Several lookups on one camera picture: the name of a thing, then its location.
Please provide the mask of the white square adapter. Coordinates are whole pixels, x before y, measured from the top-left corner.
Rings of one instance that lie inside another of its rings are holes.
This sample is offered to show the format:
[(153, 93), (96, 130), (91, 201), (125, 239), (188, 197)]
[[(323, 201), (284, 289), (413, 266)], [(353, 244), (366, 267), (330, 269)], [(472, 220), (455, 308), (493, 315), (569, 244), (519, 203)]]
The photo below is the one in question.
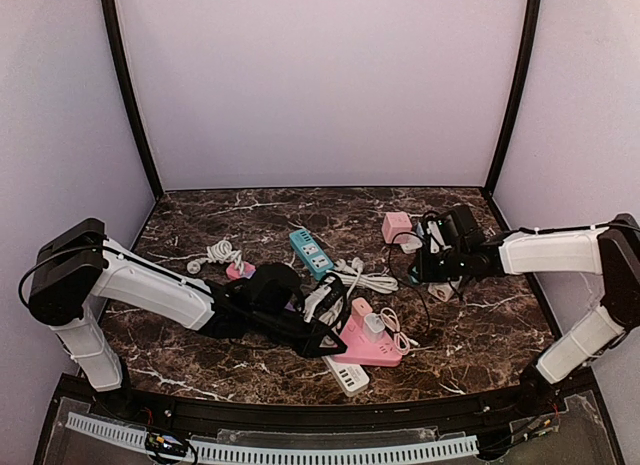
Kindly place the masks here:
[(423, 239), (415, 234), (404, 234), (400, 237), (400, 247), (404, 254), (415, 253), (423, 245)]

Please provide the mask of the pink adapter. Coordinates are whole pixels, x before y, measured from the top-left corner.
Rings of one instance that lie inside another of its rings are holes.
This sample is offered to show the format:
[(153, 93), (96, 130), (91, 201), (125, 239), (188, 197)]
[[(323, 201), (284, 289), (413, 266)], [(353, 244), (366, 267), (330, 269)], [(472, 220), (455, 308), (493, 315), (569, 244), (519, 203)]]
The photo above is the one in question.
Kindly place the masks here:
[(250, 278), (256, 271), (256, 267), (251, 263), (241, 261), (238, 263), (230, 263), (225, 273), (230, 280), (238, 280), (241, 278)]

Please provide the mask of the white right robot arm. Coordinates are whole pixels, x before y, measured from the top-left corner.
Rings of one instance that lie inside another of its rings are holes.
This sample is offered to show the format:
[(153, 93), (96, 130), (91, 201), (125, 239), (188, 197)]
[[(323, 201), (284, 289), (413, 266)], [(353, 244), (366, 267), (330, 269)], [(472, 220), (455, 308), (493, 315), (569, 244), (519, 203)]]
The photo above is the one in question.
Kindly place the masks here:
[(408, 269), (417, 283), (533, 274), (601, 279), (598, 303), (527, 366), (524, 383), (556, 385), (639, 326), (639, 224), (628, 213), (604, 223), (521, 227), (489, 237), (471, 209), (459, 205), (425, 216), (418, 228), (422, 245)]

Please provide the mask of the teal charger cube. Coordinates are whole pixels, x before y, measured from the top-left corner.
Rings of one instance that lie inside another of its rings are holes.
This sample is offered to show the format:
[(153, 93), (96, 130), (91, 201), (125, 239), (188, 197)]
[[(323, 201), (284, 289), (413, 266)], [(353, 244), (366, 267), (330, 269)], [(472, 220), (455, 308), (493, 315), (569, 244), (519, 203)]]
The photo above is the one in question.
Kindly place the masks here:
[(416, 266), (410, 266), (408, 268), (408, 278), (409, 278), (409, 282), (412, 285), (419, 285), (423, 283), (421, 279), (421, 275)]

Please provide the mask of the white round power plug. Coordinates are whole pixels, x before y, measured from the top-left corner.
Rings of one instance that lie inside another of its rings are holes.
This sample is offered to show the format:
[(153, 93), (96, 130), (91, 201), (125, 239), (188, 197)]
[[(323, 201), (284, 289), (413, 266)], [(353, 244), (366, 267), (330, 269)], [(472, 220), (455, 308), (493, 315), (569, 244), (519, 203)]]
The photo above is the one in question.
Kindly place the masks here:
[(430, 283), (427, 291), (434, 298), (447, 303), (451, 300), (462, 299), (461, 281), (448, 281), (446, 283)]

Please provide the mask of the pink cube socket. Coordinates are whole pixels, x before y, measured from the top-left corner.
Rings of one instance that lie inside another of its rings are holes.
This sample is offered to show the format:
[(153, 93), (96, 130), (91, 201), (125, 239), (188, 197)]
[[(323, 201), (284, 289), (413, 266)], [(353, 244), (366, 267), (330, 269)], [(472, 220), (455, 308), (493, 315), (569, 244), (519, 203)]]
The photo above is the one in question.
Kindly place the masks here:
[(413, 229), (411, 219), (406, 212), (386, 212), (382, 223), (384, 242), (391, 244), (405, 244), (410, 240), (409, 232)]

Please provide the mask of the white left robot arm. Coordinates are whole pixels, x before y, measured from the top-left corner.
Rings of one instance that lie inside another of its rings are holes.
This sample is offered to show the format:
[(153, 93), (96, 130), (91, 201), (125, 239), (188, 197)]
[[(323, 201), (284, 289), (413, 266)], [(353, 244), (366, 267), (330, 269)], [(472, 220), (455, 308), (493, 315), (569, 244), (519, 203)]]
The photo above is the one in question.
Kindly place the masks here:
[(19, 281), (18, 297), (57, 335), (98, 393), (125, 388), (126, 367), (85, 307), (91, 296), (129, 304), (210, 338), (255, 331), (304, 358), (347, 350), (340, 331), (348, 310), (320, 320), (291, 267), (261, 265), (228, 284), (188, 278), (131, 253), (106, 235), (102, 221), (88, 218), (39, 250)]

